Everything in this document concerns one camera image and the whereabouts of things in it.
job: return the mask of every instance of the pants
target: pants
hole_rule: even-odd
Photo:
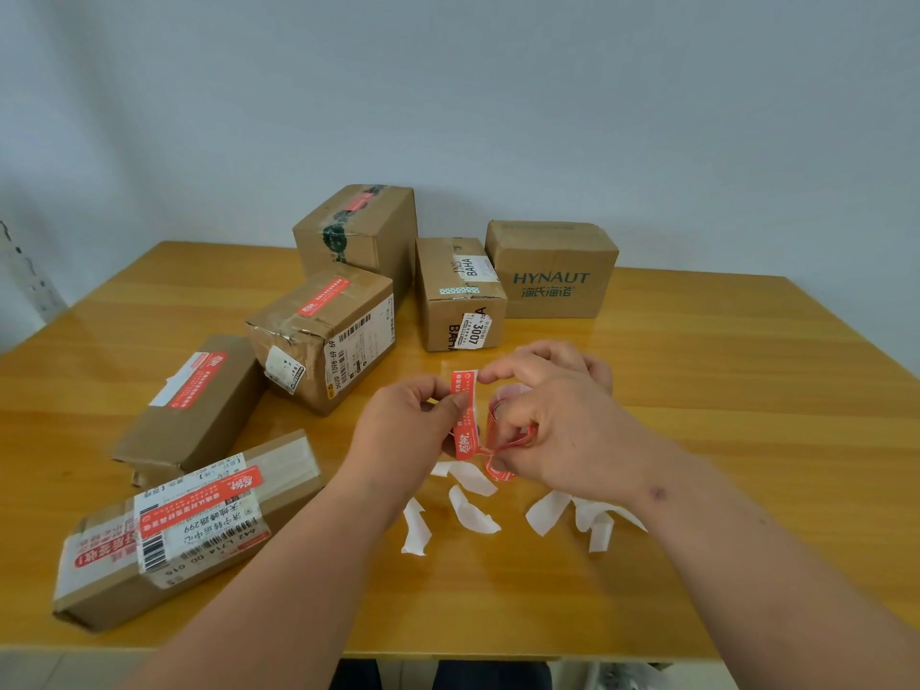
[[[536,661],[439,661],[431,690],[552,690]],[[382,690],[377,661],[342,659],[329,690]]]

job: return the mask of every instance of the shipping box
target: shipping box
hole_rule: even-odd
[[[393,281],[397,308],[415,274],[415,192],[406,186],[351,184],[293,226],[293,238],[311,277],[333,262]]]
[[[246,336],[215,334],[201,345],[121,436],[113,460],[155,487],[224,459],[265,391]]]
[[[98,510],[64,541],[53,614],[121,625],[254,556],[323,484],[297,430]]]
[[[590,222],[489,222],[486,251],[509,317],[596,317],[619,249]]]
[[[424,237],[416,252],[425,350],[497,347],[508,300],[479,240]]]
[[[327,416],[396,342],[393,283],[333,263],[251,315],[247,328],[269,379]]]

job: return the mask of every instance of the hand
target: hand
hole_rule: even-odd
[[[447,382],[434,375],[377,390],[358,418],[339,468],[341,479],[360,485],[398,513],[431,474],[438,456],[454,453],[448,433],[468,403],[467,393],[451,394]]]
[[[499,440],[527,426],[536,438],[496,455],[513,473],[547,487],[630,506],[647,483],[650,464],[679,451],[646,428],[611,396],[613,375],[604,361],[560,341],[538,341],[479,370],[479,382],[517,378],[533,388],[503,405]]]

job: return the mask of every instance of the wooden table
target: wooden table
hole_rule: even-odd
[[[0,644],[155,647],[232,572],[97,637],[49,615],[63,538],[132,494],[107,452],[210,333],[301,280],[292,249],[164,242],[0,358]],[[239,449],[305,428],[328,474],[374,390],[412,373],[481,367],[527,341],[568,339],[614,368],[615,394],[705,453],[857,584],[920,625],[920,382],[782,277],[617,268],[597,319],[510,320],[501,349],[430,354],[414,300],[397,347],[331,417],[267,393]],[[478,397],[484,416],[489,392]],[[650,536],[619,521],[587,554],[572,509],[538,537],[546,489],[517,480],[471,501],[502,527],[464,530],[431,477],[425,557],[398,521],[374,558],[348,651],[397,657],[715,656]]]

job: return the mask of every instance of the white label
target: white label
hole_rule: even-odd
[[[463,315],[463,321],[460,323],[460,331],[457,332],[454,348],[465,348],[467,350],[481,348],[486,343],[486,336],[489,335],[489,326],[491,325],[492,318],[488,314],[467,312]]]
[[[456,288],[442,288],[438,292],[442,295],[475,295],[479,292],[479,289],[475,285],[466,285],[457,286]]]
[[[492,267],[488,256],[454,254],[454,271],[464,280],[475,280],[479,283],[499,282],[499,275]]]
[[[192,353],[191,358],[185,361],[185,364],[178,369],[178,372],[167,379],[167,383],[163,385],[163,389],[150,401],[150,406],[166,406],[169,404],[169,400],[176,396],[176,393],[182,389],[182,385],[189,380],[195,369],[198,368],[201,362],[207,357],[207,351],[196,351]]]
[[[177,519],[175,525],[144,536],[144,530],[156,524],[142,525],[145,512],[198,492],[201,487],[245,468],[246,461],[240,453],[134,497],[134,520],[139,533],[138,566],[155,586],[161,589],[175,586],[270,537],[269,527],[262,521],[259,499],[252,489],[224,501],[215,500],[213,507],[184,520]]]
[[[277,346],[269,348],[269,357],[265,359],[265,376],[271,382],[281,385],[287,393],[293,394],[297,383],[304,377],[304,364],[299,363]]]
[[[133,565],[137,561],[135,535],[134,514],[128,511],[68,537],[58,565],[54,599]]]
[[[396,341],[393,295],[326,342],[326,390],[329,399]]]

